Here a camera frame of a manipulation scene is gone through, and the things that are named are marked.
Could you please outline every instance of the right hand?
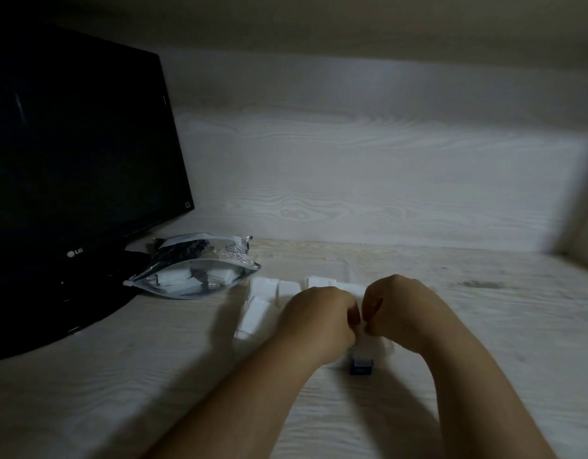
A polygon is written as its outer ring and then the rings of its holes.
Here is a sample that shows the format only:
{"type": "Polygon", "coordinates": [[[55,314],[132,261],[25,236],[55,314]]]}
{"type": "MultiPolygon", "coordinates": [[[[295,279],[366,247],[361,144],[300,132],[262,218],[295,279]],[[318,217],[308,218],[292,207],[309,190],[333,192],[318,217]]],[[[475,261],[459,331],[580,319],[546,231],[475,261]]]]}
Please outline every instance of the right hand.
{"type": "Polygon", "coordinates": [[[449,305],[419,280],[391,275],[372,283],[362,301],[366,333],[421,353],[445,333],[465,329],[449,305]]]}

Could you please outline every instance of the plastic bag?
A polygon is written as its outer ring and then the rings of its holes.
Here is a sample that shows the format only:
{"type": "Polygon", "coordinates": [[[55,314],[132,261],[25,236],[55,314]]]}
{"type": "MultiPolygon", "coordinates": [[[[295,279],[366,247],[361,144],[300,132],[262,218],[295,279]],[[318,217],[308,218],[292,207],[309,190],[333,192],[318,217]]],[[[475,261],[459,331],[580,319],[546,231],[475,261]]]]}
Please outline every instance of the plastic bag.
{"type": "Polygon", "coordinates": [[[229,289],[260,270],[247,255],[251,239],[205,233],[155,239],[150,265],[123,284],[176,299],[229,289]]]}

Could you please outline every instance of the wooden desk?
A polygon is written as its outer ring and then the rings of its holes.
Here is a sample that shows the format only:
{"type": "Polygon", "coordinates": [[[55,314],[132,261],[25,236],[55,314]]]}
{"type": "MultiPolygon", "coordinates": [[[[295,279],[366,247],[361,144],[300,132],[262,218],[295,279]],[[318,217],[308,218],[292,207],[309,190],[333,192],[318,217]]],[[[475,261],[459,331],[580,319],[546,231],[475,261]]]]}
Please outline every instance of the wooden desk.
{"type": "MultiPolygon", "coordinates": [[[[419,278],[487,345],[558,454],[588,458],[588,271],[557,257],[450,248],[256,240],[252,254],[343,259],[367,281],[419,278]]],[[[0,458],[139,456],[233,367],[245,292],[140,295],[72,337],[0,361],[0,458]]],[[[400,348],[385,365],[368,378],[317,371],[274,456],[439,456],[428,369],[400,348]]]]}

